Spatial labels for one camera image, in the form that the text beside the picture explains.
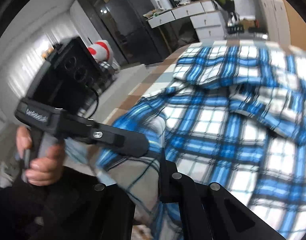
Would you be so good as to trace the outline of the left hand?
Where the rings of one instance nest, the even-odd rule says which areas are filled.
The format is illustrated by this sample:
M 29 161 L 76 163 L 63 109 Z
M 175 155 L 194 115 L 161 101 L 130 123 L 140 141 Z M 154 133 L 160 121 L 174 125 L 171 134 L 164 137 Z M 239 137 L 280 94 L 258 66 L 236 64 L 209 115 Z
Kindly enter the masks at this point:
M 24 151 L 32 147 L 30 131 L 20 126 L 16 133 L 16 146 L 19 156 L 23 158 Z M 42 158 L 33 159 L 30 168 L 25 170 L 28 183 L 35 186 L 47 186 L 55 183 L 61 177 L 65 160 L 65 142 L 60 141 L 46 150 Z

